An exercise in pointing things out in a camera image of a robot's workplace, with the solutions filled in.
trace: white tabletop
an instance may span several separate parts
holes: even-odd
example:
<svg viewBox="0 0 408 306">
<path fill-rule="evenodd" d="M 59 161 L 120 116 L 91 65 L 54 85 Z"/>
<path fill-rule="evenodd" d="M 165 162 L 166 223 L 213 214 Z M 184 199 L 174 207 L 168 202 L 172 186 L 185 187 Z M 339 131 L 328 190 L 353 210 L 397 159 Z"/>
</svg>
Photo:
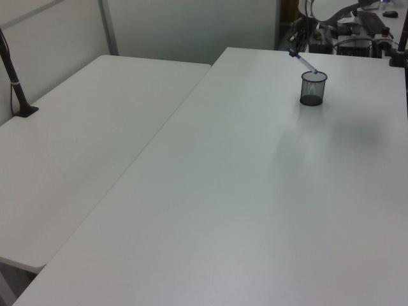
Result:
<svg viewBox="0 0 408 306">
<path fill-rule="evenodd" d="M 227 49 L 15 305 L 406 305 L 404 71 L 307 59 Z"/>
<path fill-rule="evenodd" d="M 102 56 L 0 128 L 0 262 L 39 272 L 209 70 Z"/>
</svg>

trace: black mesh cup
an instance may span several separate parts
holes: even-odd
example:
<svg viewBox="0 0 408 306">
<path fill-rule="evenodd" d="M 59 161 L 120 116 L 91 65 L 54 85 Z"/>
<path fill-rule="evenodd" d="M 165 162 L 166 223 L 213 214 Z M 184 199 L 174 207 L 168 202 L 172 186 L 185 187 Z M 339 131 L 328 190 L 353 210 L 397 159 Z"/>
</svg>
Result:
<svg viewBox="0 0 408 306">
<path fill-rule="evenodd" d="M 323 103 L 327 74 L 320 71 L 314 74 L 308 71 L 302 74 L 302 80 L 300 103 L 307 106 L 317 106 Z"/>
</svg>

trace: equipment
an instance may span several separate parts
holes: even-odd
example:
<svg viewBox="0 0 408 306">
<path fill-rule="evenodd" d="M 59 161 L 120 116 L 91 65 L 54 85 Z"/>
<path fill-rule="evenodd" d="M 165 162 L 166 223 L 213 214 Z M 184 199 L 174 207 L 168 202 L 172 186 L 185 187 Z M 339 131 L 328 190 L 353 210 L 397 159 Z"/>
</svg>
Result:
<svg viewBox="0 0 408 306">
<path fill-rule="evenodd" d="M 376 34 L 382 34 L 387 28 L 376 13 L 359 11 L 358 16 L 361 19 L 361 22 L 363 22 L 363 27 L 367 31 L 367 35 L 373 38 Z"/>
<path fill-rule="evenodd" d="M 329 26 L 342 18 L 346 13 L 357 10 L 363 6 L 371 5 L 378 0 L 300 0 L 300 13 L 306 17 L 316 19 L 320 24 Z M 408 41 L 408 12 L 405 17 L 398 49 L 391 55 L 390 66 L 405 68 L 407 56 L 405 48 Z"/>
</svg>

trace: black stand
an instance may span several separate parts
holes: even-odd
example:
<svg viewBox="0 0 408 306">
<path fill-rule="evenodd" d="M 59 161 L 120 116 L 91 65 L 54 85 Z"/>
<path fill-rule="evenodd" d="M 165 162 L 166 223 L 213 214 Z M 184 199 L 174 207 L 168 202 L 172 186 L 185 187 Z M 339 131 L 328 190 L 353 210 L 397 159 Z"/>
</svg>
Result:
<svg viewBox="0 0 408 306">
<path fill-rule="evenodd" d="M 398 49 L 391 51 L 390 66 L 391 67 L 401 67 L 406 68 L 407 55 L 405 53 L 405 48 L 407 46 L 408 40 L 408 11 L 405 16 L 404 27 L 402 28 L 400 44 Z"/>
<path fill-rule="evenodd" d="M 38 111 L 38 107 L 31 106 L 30 104 L 28 104 L 26 100 L 26 96 L 24 95 L 23 88 L 21 87 L 20 81 L 18 80 L 17 74 L 15 72 L 13 63 L 11 61 L 10 52 L 8 50 L 8 46 L 6 44 L 6 40 L 1 29 L 0 29 L 0 55 L 1 59 L 3 60 L 4 67 L 6 67 L 6 71 L 8 77 L 10 78 L 11 85 L 14 88 L 15 95 L 17 96 L 18 102 L 20 103 L 20 111 L 17 112 L 15 115 L 18 117 L 27 118 L 28 116 Z"/>
</svg>

